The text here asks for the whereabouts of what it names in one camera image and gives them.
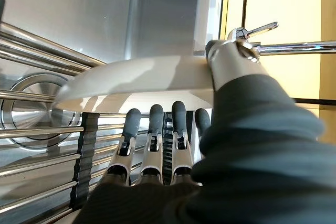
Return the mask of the right robot hand dark glove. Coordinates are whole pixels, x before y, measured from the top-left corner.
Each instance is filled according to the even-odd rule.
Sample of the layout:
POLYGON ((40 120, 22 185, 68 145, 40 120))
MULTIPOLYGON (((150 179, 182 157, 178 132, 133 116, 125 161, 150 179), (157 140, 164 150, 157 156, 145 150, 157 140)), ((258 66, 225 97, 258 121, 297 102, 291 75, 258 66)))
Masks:
POLYGON ((193 184, 103 182, 75 223, 335 223, 335 147, 286 94, 250 45, 212 40, 212 124, 193 184))

